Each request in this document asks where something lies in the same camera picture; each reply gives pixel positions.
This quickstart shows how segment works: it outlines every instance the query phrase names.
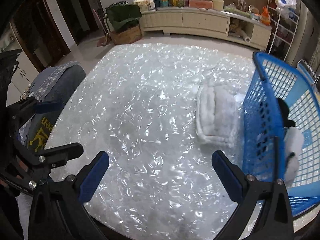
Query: green cloth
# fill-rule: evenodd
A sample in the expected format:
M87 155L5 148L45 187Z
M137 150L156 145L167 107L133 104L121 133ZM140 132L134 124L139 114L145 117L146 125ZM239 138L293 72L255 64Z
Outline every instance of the green cloth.
M106 8L109 21L117 33L139 25L142 17L140 8L135 4L111 5Z

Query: blue mesh basket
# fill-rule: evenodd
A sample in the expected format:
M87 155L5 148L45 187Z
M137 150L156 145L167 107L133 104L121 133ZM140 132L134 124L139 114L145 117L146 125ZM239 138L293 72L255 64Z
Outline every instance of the blue mesh basket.
M244 173L263 181L284 178L284 128L276 98L304 135L299 171L288 189L292 215L320 202L320 108L308 80L264 52L253 54L256 70L244 99Z

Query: folded white cloth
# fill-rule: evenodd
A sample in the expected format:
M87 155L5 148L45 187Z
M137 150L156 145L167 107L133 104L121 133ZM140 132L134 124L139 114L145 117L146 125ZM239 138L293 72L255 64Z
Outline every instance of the folded white cloth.
M201 86L197 94L196 133L202 142L233 147L236 124L234 97L221 86Z
M286 187L290 187L297 176L299 170L299 155L302 153L304 136L295 127L289 127L284 137L284 154L286 161L286 170L284 173L284 182Z

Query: table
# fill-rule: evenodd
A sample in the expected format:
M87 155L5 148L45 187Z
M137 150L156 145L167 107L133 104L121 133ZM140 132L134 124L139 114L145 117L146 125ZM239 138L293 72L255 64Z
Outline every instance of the table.
M234 19L243 22L243 30L251 42L229 34ZM147 31L163 31L212 37L265 50L271 35L271 27L244 16L213 9L192 7L163 7L142 12L139 20L142 35Z
M90 215L139 240L213 239L236 204L211 166L217 148L196 136L196 93L211 80L241 101L253 71L249 58L196 46L114 47L76 89L46 144L79 142L84 154L51 177L77 174L107 151L109 168L85 204ZM233 163L242 158L241 130L240 121L237 146L223 149Z

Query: pearlescent table surface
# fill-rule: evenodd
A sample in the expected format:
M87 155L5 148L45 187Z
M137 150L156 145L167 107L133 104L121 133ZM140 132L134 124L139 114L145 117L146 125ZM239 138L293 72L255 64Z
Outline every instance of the pearlescent table surface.
M99 151L109 168L87 211L134 239L213 239L236 208L211 165L215 146L196 135L196 94L223 85L238 104L238 138L223 148L241 165L242 102L251 59L195 46L114 47L82 81L58 118L46 148L79 142L83 155L52 170L77 174Z

